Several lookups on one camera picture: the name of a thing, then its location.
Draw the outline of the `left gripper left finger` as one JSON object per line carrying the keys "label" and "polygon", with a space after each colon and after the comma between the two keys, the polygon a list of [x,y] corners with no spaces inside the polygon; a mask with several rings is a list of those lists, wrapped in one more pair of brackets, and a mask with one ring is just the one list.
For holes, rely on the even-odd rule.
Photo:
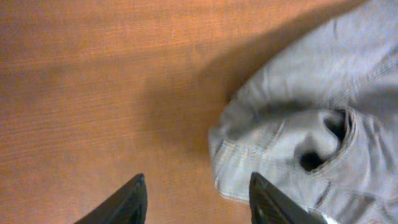
{"label": "left gripper left finger", "polygon": [[148,208],[144,174],[137,174],[75,224],[145,224]]}

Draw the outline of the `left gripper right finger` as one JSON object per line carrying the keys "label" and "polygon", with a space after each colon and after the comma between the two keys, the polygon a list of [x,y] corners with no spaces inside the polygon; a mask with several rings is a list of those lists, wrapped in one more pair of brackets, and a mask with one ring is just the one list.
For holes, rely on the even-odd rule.
{"label": "left gripper right finger", "polygon": [[324,224],[326,220],[298,206],[260,173],[253,172],[249,183],[252,224]]}

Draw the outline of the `grey shorts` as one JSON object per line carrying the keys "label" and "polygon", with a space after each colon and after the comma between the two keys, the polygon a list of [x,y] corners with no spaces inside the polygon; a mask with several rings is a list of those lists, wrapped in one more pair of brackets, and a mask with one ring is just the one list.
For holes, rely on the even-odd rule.
{"label": "grey shorts", "polygon": [[397,2],[368,1],[288,46],[210,130],[220,194],[258,172],[335,223],[397,222]]}

